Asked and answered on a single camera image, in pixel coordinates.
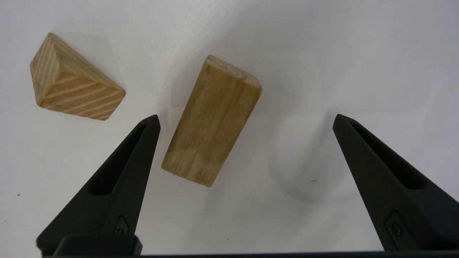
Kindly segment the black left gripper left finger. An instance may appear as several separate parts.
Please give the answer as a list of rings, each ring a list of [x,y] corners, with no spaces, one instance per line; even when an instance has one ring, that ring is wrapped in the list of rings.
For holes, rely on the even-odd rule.
[[[161,126],[139,122],[50,224],[36,244],[43,257],[139,256],[136,227]]]

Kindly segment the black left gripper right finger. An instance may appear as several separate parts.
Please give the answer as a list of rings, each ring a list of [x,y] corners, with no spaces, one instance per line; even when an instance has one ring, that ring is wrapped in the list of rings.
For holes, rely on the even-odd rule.
[[[458,250],[454,198],[356,120],[333,131],[384,250]]]

